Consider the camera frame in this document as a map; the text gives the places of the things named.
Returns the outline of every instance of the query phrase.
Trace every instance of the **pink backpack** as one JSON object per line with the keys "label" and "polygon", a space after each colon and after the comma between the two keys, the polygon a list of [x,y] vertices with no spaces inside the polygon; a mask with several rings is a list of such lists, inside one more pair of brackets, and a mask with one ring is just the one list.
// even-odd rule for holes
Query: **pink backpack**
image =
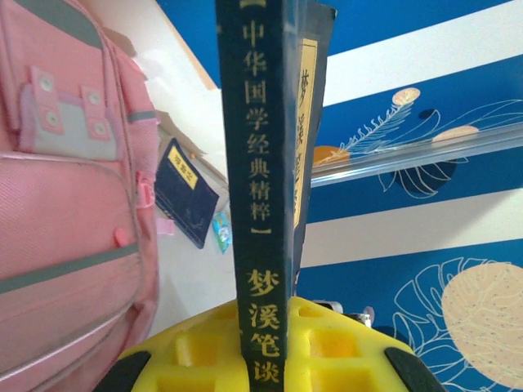
{"label": "pink backpack", "polygon": [[90,391],[158,300],[158,121],[75,0],[0,0],[0,390]]}

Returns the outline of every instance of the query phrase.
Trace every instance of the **blue book cover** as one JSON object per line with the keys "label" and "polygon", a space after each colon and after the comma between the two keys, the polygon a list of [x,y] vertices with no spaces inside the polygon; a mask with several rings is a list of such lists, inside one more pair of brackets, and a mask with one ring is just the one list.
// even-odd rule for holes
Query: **blue book cover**
{"label": "blue book cover", "polygon": [[158,207],[202,249],[218,195],[189,162],[174,138],[160,160],[154,190]]}

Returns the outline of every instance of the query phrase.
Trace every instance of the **painted circle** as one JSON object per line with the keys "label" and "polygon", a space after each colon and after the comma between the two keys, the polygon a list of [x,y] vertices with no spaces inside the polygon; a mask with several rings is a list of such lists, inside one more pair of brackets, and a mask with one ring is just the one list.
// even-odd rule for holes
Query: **painted circle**
{"label": "painted circle", "polygon": [[523,389],[523,268],[465,269],[446,286],[441,307],[463,357],[490,380]]}
{"label": "painted circle", "polygon": [[399,90],[393,97],[392,103],[395,105],[407,105],[414,102],[422,94],[416,87],[408,87]]}
{"label": "painted circle", "polygon": [[313,166],[326,165],[328,163],[348,161],[350,154],[348,151],[340,150],[339,147],[331,145],[319,145],[314,148]]}
{"label": "painted circle", "polygon": [[475,135],[480,130],[472,125],[463,125],[462,127],[451,128],[448,131],[441,132],[432,138],[432,142],[453,139],[454,137]]}

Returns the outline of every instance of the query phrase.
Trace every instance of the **glass shelf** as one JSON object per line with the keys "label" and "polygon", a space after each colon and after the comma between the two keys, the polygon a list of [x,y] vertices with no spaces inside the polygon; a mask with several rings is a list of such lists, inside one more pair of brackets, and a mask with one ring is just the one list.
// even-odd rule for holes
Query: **glass shelf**
{"label": "glass shelf", "polygon": [[385,149],[343,163],[314,167],[311,182],[314,188],[521,146],[523,124],[509,125],[471,136],[437,142],[424,141],[405,147]]}

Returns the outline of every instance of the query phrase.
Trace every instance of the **sticker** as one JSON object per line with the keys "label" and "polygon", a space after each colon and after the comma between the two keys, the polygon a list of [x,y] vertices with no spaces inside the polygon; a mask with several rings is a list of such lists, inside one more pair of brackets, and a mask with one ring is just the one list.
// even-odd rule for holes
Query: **sticker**
{"label": "sticker", "polygon": [[302,66],[297,91],[296,121],[296,166],[294,172],[294,229],[300,223],[302,211],[303,181],[305,180],[305,161],[309,126],[311,122],[312,97],[316,74],[318,42],[304,38],[302,41]]}
{"label": "sticker", "polygon": [[198,183],[198,177],[191,170],[176,147],[171,148],[168,157],[169,161],[171,161],[172,165],[176,168],[178,173],[180,173],[180,176],[186,181],[187,185],[190,186],[191,189],[194,189]]}

